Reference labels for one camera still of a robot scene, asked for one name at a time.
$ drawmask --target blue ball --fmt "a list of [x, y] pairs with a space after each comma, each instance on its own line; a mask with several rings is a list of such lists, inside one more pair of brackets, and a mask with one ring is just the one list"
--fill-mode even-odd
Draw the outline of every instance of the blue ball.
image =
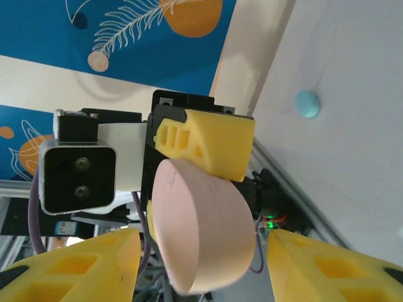
[[321, 110], [321, 103], [314, 91], [301, 90], [295, 98], [298, 113], [304, 118], [313, 118]]

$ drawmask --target feather illustration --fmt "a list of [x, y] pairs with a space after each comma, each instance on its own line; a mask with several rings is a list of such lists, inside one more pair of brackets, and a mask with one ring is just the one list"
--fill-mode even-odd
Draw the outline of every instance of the feather illustration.
[[117, 46], [121, 49], [135, 43], [155, 20], [157, 26], [161, 24], [167, 10], [173, 14], [175, 5], [194, 1], [202, 0], [123, 0], [125, 5], [106, 13], [110, 19], [99, 24], [101, 29], [95, 33], [96, 45], [88, 56], [89, 66], [97, 72], [104, 72]]

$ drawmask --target orange circle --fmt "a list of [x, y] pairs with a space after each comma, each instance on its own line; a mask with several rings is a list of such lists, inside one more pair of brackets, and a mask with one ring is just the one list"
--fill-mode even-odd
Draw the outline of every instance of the orange circle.
[[[161, 6], [167, 0], [159, 0]], [[189, 0], [167, 9], [164, 17], [171, 29], [188, 38], [200, 38], [211, 33], [219, 23], [222, 0]]]
[[1, 127], [0, 128], [0, 136], [4, 137], [7, 140], [10, 140], [14, 137], [14, 131], [10, 127]]
[[34, 137], [29, 141], [25, 142], [18, 154], [18, 159], [20, 160], [20, 164], [23, 168], [32, 176], [35, 171], [38, 169], [38, 160], [39, 160], [39, 146], [44, 141], [48, 140], [51, 135], [44, 135], [41, 137]]

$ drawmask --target purple cable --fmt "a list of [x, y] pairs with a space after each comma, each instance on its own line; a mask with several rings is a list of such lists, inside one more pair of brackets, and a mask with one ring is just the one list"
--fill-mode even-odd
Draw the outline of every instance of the purple cable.
[[32, 242], [33, 249], [37, 255], [46, 252], [42, 239], [40, 238], [39, 229], [39, 175], [38, 170], [35, 172], [32, 183], [30, 198], [28, 200], [28, 231]]
[[262, 250], [262, 245], [260, 243], [260, 236], [258, 234], [258, 228], [260, 225], [260, 219], [256, 222], [255, 226], [254, 226], [254, 230], [256, 232], [256, 244], [258, 245], [259, 248], [259, 254], [260, 254], [260, 267], [259, 269], [253, 269], [252, 267], [249, 268], [249, 270], [251, 272], [254, 272], [255, 274], [260, 274], [263, 272], [263, 267], [264, 267], [264, 257], [263, 257], [263, 250]]
[[[134, 205], [136, 207], [137, 213], [139, 214], [140, 218], [140, 223], [142, 225], [143, 230], [147, 229], [147, 221], [145, 220], [145, 215], [144, 212], [140, 210], [140, 199], [139, 195], [137, 195], [137, 192], [132, 192], [133, 196], [133, 201]], [[151, 254], [151, 246], [148, 243], [148, 241], [145, 239], [144, 236], [144, 252], [143, 252], [143, 257], [141, 258], [141, 262], [139, 265], [139, 271], [138, 275], [140, 275], [142, 272], [144, 272], [145, 268], [147, 267], [150, 259], [150, 254]]]

